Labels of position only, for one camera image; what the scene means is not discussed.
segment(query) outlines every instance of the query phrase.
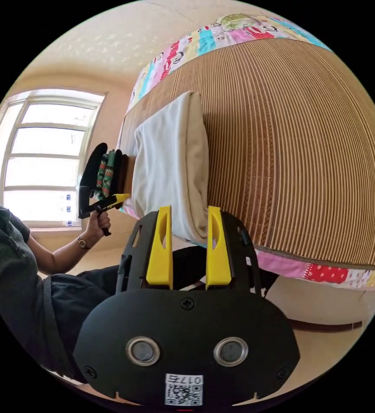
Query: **window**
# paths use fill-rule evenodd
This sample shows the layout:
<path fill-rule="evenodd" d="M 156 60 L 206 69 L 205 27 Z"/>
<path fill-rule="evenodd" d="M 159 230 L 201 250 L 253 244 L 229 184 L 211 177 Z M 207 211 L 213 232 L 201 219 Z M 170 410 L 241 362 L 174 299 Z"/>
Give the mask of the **window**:
<path fill-rule="evenodd" d="M 80 226 L 77 186 L 103 96 L 47 89 L 8 101 L 0 205 L 32 228 Z"/>

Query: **ceiling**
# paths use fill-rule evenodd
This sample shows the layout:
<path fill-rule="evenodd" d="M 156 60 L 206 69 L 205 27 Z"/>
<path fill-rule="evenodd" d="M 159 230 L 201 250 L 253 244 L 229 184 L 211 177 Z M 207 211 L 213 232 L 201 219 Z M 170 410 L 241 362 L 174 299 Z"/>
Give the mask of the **ceiling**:
<path fill-rule="evenodd" d="M 49 45 L 21 77 L 78 71 L 134 84 L 163 49 L 200 26 L 233 13 L 264 10 L 234 0 L 141 0 L 115 7 L 74 27 Z"/>

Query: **hand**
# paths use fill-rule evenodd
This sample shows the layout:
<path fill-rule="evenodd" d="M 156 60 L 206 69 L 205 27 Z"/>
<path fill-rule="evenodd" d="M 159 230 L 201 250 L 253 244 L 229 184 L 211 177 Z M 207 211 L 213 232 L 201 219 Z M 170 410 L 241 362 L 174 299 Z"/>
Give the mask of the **hand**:
<path fill-rule="evenodd" d="M 98 211 L 93 211 L 90 215 L 87 229 L 81 238 L 87 243 L 89 248 L 92 248 L 104 236 L 102 229 L 109 229 L 110 227 L 110 218 L 107 212 L 102 212 L 99 215 Z"/>

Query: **screw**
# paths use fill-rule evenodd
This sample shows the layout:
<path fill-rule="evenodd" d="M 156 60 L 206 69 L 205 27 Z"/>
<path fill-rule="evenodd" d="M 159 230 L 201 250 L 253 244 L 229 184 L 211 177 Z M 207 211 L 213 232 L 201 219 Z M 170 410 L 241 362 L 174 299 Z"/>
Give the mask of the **screw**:
<path fill-rule="evenodd" d="M 180 305 L 183 310 L 191 310 L 195 306 L 195 302 L 191 298 L 183 298 Z"/>
<path fill-rule="evenodd" d="M 284 367 L 283 369 L 278 371 L 277 377 L 279 380 L 286 379 L 289 376 L 289 369 Z"/>
<path fill-rule="evenodd" d="M 96 371 L 95 371 L 92 367 L 90 367 L 90 366 L 85 366 L 85 367 L 84 367 L 84 371 L 85 371 L 85 374 L 86 374 L 88 377 L 90 377 L 91 379 L 96 379 L 96 378 L 97 378 L 97 373 L 96 373 Z"/>

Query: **dark green shirt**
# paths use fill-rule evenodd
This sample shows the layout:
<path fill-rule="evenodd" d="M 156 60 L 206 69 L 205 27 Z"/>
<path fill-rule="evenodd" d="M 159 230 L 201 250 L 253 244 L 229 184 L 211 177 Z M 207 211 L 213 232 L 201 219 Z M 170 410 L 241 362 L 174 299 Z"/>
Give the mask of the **dark green shirt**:
<path fill-rule="evenodd" d="M 27 245 L 30 230 L 0 207 L 0 315 L 25 350 L 43 367 L 69 375 L 57 330 L 51 281 L 38 275 Z"/>

